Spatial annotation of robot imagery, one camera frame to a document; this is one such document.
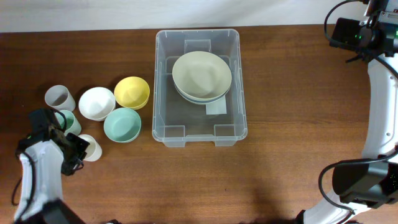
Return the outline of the smaller beige plate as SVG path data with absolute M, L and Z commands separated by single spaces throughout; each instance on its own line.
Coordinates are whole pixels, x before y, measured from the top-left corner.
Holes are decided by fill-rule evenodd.
M 173 65 L 172 78 L 183 96 L 197 102 L 218 99 L 232 84 L 229 65 L 221 57 L 204 51 L 179 57 Z

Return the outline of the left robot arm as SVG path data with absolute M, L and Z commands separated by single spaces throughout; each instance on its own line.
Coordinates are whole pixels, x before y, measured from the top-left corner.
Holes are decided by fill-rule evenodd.
M 42 108 L 29 114 L 32 131 L 18 142 L 16 157 L 22 164 L 21 197 L 14 223 L 83 223 L 63 201 L 61 175 L 84 167 L 88 141 L 65 134 L 58 110 Z

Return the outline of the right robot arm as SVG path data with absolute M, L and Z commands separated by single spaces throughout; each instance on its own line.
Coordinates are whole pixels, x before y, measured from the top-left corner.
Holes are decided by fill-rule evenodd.
M 356 215 L 397 203 L 397 1 L 364 1 L 366 20 L 339 18 L 330 46 L 356 53 L 368 65 L 371 99 L 360 159 L 326 166 L 318 177 L 322 200 L 296 223 L 347 223 Z

